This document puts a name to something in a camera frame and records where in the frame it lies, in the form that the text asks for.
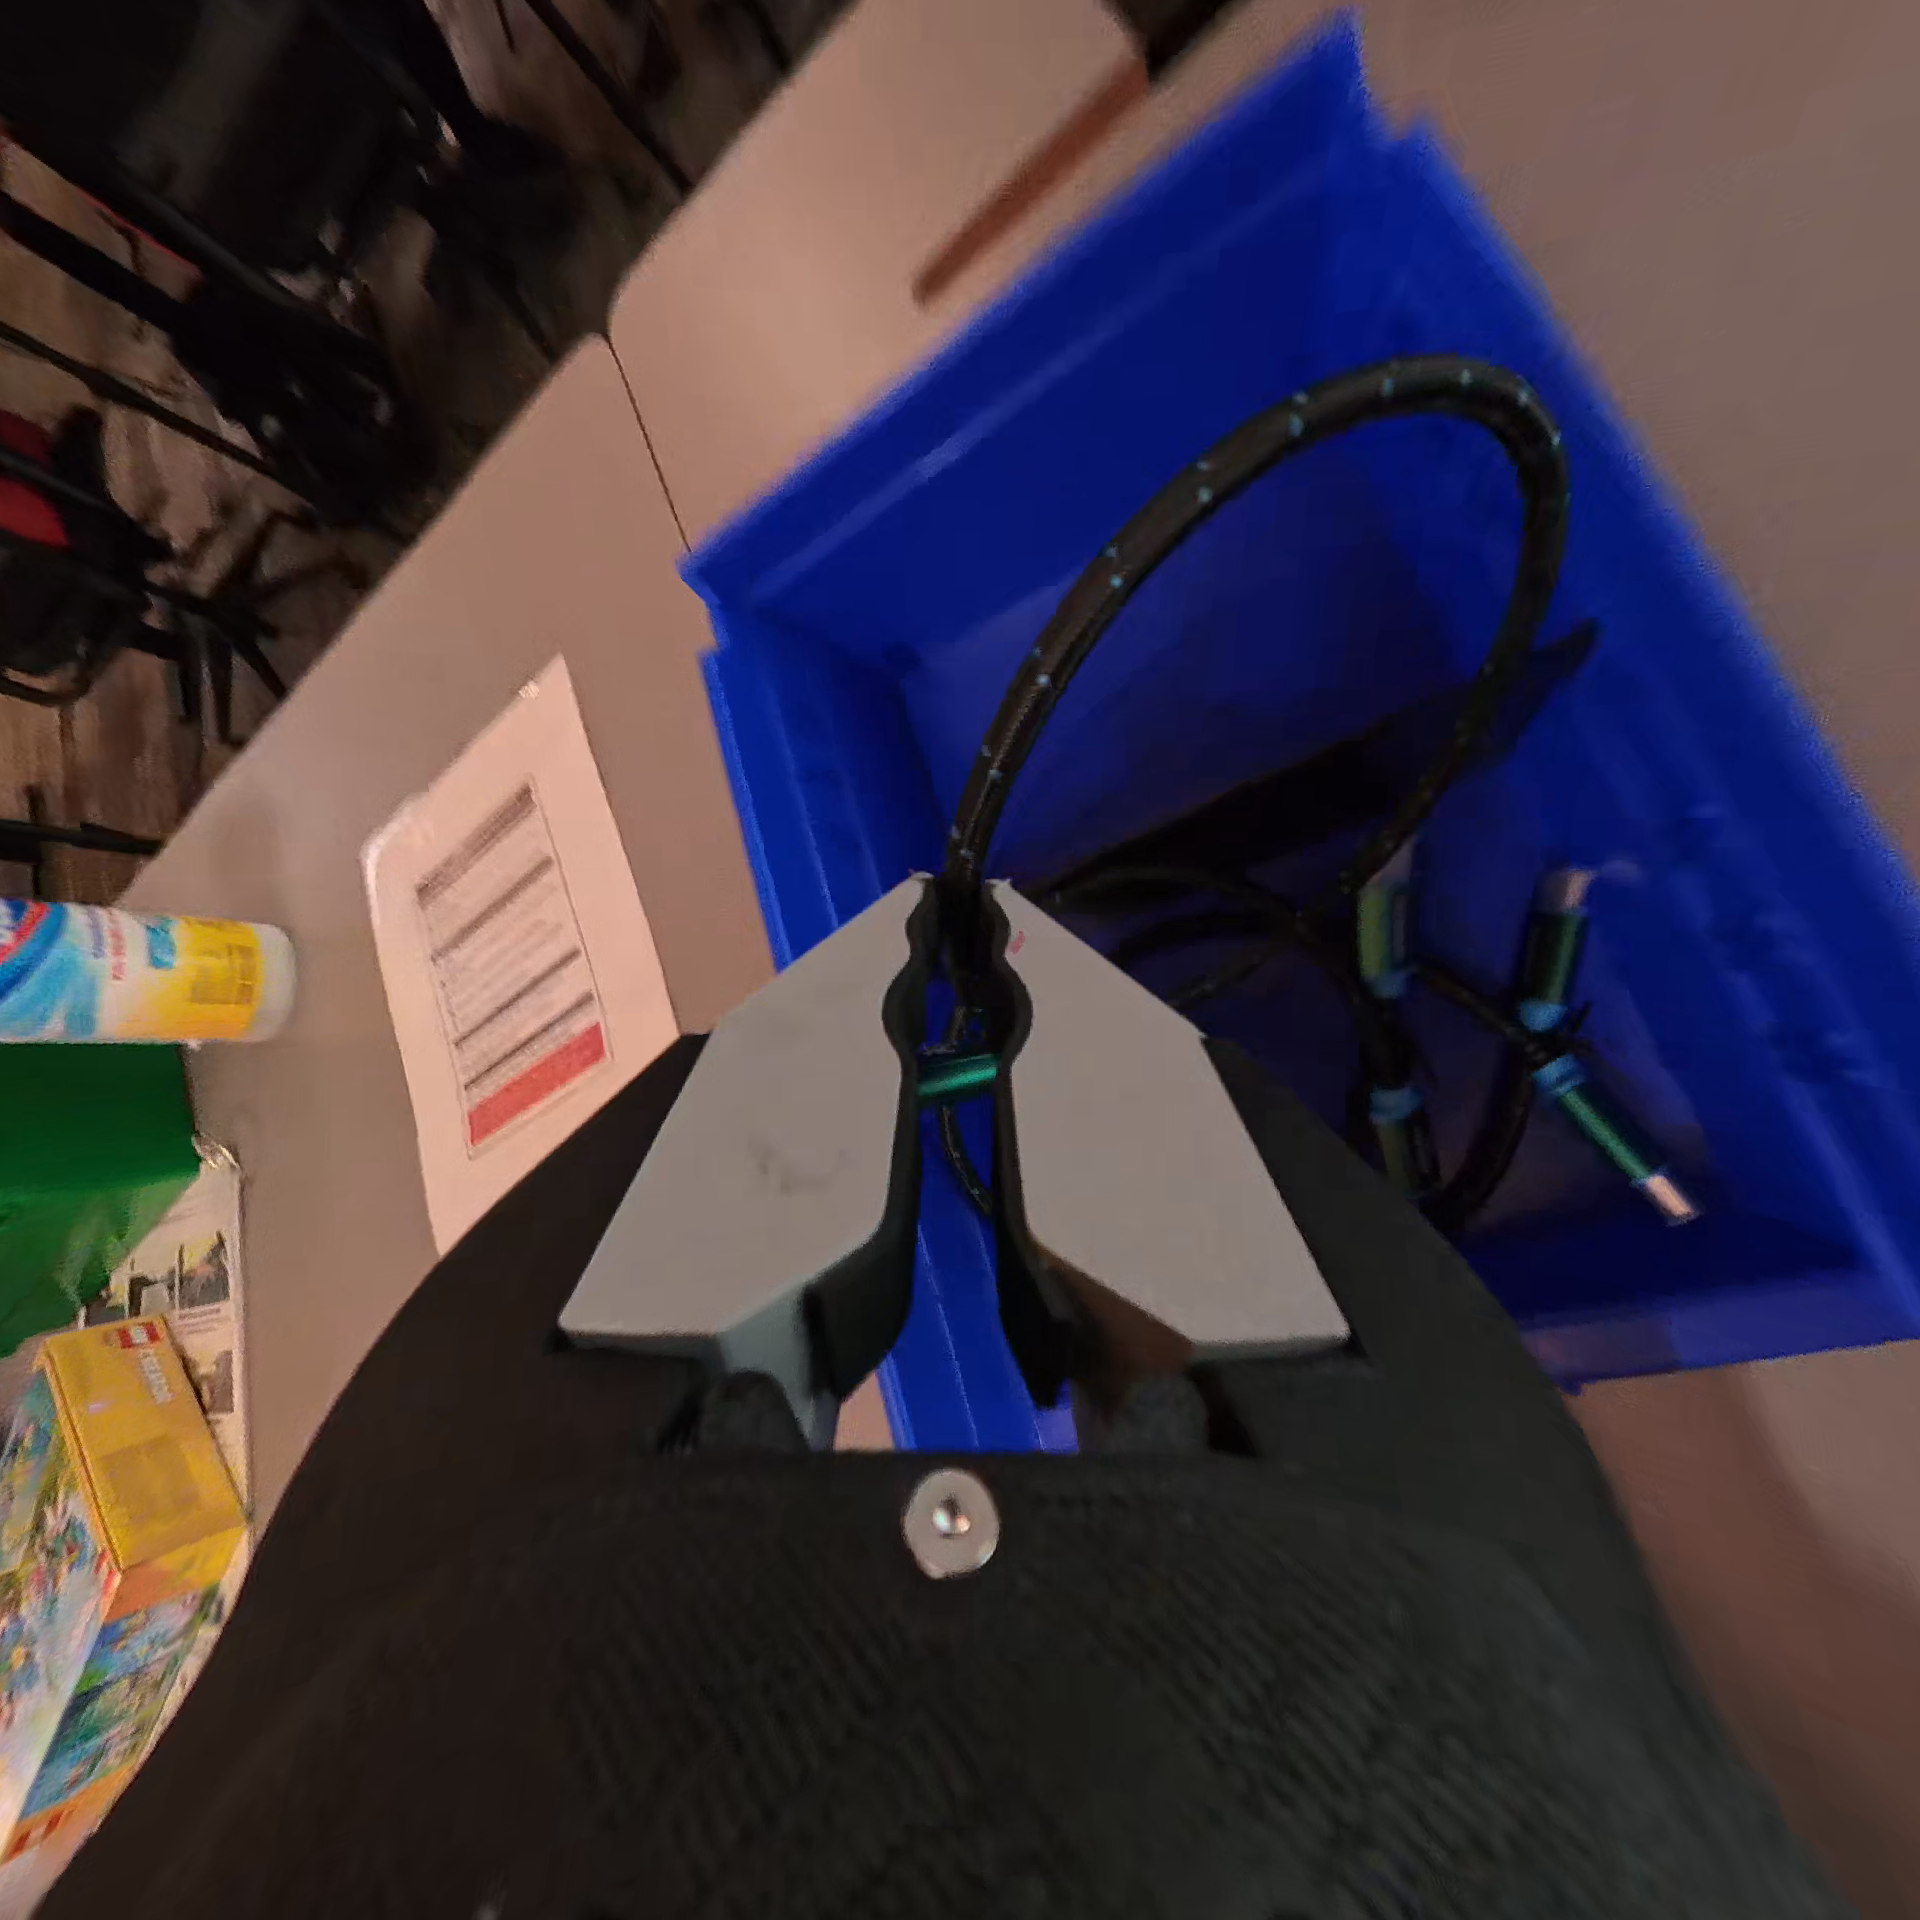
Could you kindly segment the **yellow toy box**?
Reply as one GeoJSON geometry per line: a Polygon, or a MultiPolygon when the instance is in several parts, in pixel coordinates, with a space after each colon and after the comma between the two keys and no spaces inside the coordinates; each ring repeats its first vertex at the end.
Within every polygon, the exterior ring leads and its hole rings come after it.
{"type": "Polygon", "coordinates": [[[136,1317],[49,1335],[39,1371],[112,1569],[208,1549],[223,1571],[247,1514],[167,1323],[136,1317]]]}

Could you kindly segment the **blue plastic bin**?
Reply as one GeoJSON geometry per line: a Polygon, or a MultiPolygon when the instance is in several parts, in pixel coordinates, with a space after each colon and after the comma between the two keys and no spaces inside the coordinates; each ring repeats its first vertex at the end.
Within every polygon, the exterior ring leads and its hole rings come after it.
{"type": "MultiPolygon", "coordinates": [[[[1457,170],[1334,17],[687,561],[775,960],[940,864],[1074,577],[1230,428],[1418,352],[1566,433],[1569,540],[1492,739],[1415,832],[1413,951],[1496,995],[1586,873],[1588,1095],[1664,1226],[1542,1101],[1464,1255],[1564,1385],[1916,1338],[1916,893],[1457,170]]],[[[992,873],[1252,882],[1337,864],[1457,721],[1519,547],[1492,439],[1364,425],[1218,513],[1119,615],[992,873]]]]}

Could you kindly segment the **wipes canister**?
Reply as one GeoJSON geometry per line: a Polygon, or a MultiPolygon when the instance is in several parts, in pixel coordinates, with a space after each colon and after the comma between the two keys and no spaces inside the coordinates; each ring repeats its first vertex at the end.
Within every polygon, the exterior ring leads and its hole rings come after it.
{"type": "Polygon", "coordinates": [[[1,1043],[262,1043],[297,1000],[281,928],[1,901],[1,1043]]]}

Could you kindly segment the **red bag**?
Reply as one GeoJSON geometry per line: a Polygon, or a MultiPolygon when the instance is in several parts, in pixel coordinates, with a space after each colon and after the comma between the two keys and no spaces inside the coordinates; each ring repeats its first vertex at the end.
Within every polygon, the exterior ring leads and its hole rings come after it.
{"type": "MultiPolygon", "coordinates": [[[[33,469],[47,469],[54,455],[53,435],[36,421],[1,411],[1,451],[33,469]]],[[[33,481],[1,469],[1,528],[17,540],[64,552],[71,540],[49,491],[33,481]]]]}

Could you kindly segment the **black office chair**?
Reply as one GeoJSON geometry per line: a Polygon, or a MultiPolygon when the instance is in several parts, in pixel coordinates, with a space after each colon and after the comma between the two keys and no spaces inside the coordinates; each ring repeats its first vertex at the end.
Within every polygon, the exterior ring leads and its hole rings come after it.
{"type": "Polygon", "coordinates": [[[1,451],[1,469],[39,481],[54,498],[71,547],[54,552],[1,528],[1,692],[45,711],[82,705],[121,657],[146,657],[176,680],[182,721],[234,745],[233,673],[244,667],[266,700],[290,683],[269,658],[276,632],[254,605],[255,555],[244,552],[212,592],[176,573],[184,552],[158,537],[110,493],[105,424],[66,415],[47,469],[1,451]]]}

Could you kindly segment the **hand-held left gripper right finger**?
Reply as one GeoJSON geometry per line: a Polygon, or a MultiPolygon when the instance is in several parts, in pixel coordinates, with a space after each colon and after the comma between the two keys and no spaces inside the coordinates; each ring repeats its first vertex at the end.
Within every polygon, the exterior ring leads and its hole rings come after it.
{"type": "Polygon", "coordinates": [[[1184,1016],[1009,882],[985,893],[1002,1032],[999,1322],[1040,1407],[1350,1341],[1306,1239],[1184,1016]]]}

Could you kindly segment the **colourful toy box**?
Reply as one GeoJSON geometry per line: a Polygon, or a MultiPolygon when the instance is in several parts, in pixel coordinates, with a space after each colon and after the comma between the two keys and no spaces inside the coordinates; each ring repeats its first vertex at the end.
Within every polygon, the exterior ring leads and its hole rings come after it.
{"type": "Polygon", "coordinates": [[[244,1538],[223,1571],[190,1549],[117,1572],[36,1365],[1,1455],[5,1869],[125,1788],[244,1538]]]}

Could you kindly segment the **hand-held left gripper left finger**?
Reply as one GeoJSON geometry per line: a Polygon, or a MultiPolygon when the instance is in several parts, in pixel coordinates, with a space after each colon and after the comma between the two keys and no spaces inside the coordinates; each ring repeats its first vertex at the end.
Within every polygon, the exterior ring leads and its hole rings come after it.
{"type": "Polygon", "coordinates": [[[831,1448],[914,1297],[936,953],[909,876],[711,1032],[559,1313],[574,1346],[766,1377],[831,1448]]]}

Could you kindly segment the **green plastic bin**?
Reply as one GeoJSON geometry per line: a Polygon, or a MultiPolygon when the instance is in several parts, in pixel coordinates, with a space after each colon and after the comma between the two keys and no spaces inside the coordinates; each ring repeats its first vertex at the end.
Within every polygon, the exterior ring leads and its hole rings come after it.
{"type": "Polygon", "coordinates": [[[164,1045],[1,1045],[1,1356],[71,1325],[201,1172],[164,1045]]]}

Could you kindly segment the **white laminated paper sheet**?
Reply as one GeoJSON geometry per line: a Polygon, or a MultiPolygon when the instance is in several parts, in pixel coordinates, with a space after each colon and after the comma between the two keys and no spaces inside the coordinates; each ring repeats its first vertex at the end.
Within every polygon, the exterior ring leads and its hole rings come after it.
{"type": "Polygon", "coordinates": [[[566,661],[361,861],[444,1258],[680,1036],[566,661]]]}

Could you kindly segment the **printed leaflet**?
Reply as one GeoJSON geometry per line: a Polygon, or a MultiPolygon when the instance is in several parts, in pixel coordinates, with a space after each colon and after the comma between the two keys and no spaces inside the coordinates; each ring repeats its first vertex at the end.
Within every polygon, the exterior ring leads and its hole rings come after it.
{"type": "Polygon", "coordinates": [[[244,1424],[241,1170],[223,1151],[127,1252],[82,1323],[164,1323],[208,1420],[229,1434],[244,1424]]]}

